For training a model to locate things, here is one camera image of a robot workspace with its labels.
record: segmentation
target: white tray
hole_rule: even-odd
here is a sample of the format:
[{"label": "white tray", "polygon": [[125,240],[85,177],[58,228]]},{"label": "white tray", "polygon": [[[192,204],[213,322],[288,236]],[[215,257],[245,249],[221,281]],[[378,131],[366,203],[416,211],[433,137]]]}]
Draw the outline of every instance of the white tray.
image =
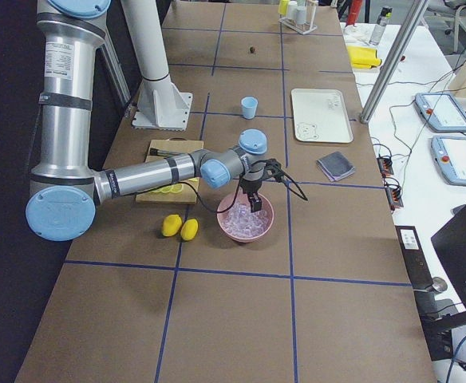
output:
[{"label": "white tray", "polygon": [[343,95],[336,89],[293,89],[295,138],[304,142],[353,141]]}]

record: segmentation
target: blue joint cap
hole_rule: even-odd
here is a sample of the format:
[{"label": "blue joint cap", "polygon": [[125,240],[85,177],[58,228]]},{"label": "blue joint cap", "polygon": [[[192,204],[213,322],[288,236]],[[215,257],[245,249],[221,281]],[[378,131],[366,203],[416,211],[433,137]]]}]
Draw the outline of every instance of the blue joint cap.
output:
[{"label": "blue joint cap", "polygon": [[201,177],[211,188],[220,188],[231,180],[231,174],[227,166],[219,160],[208,160],[201,165]]},{"label": "blue joint cap", "polygon": [[239,145],[246,152],[260,156],[267,152],[267,136],[258,129],[244,130],[240,134]]},{"label": "blue joint cap", "polygon": [[84,234],[94,217],[93,198],[71,186],[43,189],[31,197],[26,207],[30,228],[50,241],[67,241]]},{"label": "blue joint cap", "polygon": [[111,5],[111,0],[47,0],[51,6],[71,18],[98,18]]}]

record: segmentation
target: water bottle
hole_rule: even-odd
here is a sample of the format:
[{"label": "water bottle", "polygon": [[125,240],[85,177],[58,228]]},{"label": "water bottle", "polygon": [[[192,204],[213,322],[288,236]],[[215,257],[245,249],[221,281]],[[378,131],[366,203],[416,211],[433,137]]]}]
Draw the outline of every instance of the water bottle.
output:
[{"label": "water bottle", "polygon": [[389,24],[389,19],[391,18],[391,13],[393,12],[393,8],[389,6],[385,6],[382,8],[380,15],[377,19],[377,24],[373,29],[373,33],[371,34],[371,38],[369,39],[370,45],[378,45],[380,40],[382,39],[382,35],[384,34],[385,27]]}]

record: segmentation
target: wooden block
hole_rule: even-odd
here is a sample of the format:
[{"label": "wooden block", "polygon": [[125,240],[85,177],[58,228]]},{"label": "wooden block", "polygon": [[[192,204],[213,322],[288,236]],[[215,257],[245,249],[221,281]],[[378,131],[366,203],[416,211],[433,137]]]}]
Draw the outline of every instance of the wooden block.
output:
[{"label": "wooden block", "polygon": [[[150,149],[157,148],[160,150],[167,150],[169,152],[180,152],[190,153],[195,150],[203,148],[203,141],[197,140],[152,140],[148,148],[148,155],[146,156],[145,162],[153,162],[162,160],[159,156],[150,156]],[[187,180],[196,190],[199,187],[199,178],[195,180]],[[196,203],[196,196],[194,191],[187,185],[184,185],[184,189],[179,193],[161,193],[161,192],[146,192],[136,196],[136,202],[138,203]]]}]

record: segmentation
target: yellow lemon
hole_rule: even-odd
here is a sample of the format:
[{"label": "yellow lemon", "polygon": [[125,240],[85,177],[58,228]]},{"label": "yellow lemon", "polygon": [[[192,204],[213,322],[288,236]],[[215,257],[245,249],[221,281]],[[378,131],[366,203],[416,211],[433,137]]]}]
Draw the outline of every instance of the yellow lemon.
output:
[{"label": "yellow lemon", "polygon": [[194,239],[195,235],[198,233],[198,221],[197,219],[189,219],[184,223],[182,231],[180,232],[182,239],[184,241],[190,241]]},{"label": "yellow lemon", "polygon": [[162,222],[162,235],[172,237],[182,227],[182,219],[177,214],[168,215]]}]

